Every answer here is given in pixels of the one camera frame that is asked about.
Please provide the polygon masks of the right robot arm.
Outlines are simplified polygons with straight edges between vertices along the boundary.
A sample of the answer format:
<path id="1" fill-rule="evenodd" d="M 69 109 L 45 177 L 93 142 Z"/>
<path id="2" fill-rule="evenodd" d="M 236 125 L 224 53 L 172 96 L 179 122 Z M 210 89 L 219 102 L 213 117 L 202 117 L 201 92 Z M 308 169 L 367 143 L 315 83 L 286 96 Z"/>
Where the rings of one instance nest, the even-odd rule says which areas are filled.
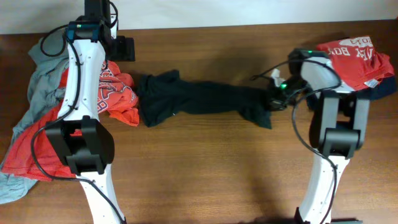
<path id="1" fill-rule="evenodd" d="M 343 82 L 325 52 L 294 49 L 285 64 L 291 76 L 273 81 L 271 110 L 292 106 L 294 123 L 298 105 L 313 103 L 309 140 L 299 139 L 314 154 L 312 173 L 294 223 L 332 223 L 341 176 L 364 143 L 370 100 Z"/>

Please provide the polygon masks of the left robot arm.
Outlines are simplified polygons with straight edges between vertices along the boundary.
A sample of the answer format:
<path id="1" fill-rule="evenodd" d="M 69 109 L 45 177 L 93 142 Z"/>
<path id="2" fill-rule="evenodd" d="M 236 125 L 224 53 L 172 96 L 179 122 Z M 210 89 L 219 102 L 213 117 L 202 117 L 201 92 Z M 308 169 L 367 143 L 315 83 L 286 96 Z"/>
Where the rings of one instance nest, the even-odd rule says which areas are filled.
<path id="1" fill-rule="evenodd" d="M 70 182 L 83 187 L 94 223 L 125 223 L 111 177 L 114 140 L 100 123 L 97 94 L 100 71 L 109 60 L 135 61 L 134 40 L 117 34 L 118 10 L 111 1 L 85 1 L 84 14 L 63 28 L 68 50 L 65 97 L 45 132 Z"/>

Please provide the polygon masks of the black t-shirt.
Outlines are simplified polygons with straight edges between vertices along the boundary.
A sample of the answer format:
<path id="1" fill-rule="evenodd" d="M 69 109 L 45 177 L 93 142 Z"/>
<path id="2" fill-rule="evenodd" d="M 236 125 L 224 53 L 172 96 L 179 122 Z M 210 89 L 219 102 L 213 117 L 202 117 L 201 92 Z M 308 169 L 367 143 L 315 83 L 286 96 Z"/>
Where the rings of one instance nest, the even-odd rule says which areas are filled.
<path id="1" fill-rule="evenodd" d="M 179 112 L 215 114 L 238 112 L 245 120 L 270 129 L 270 96 L 266 90 L 215 82 L 187 82 L 178 70 L 144 75 L 137 87 L 139 113 L 147 127 L 154 127 Z"/>

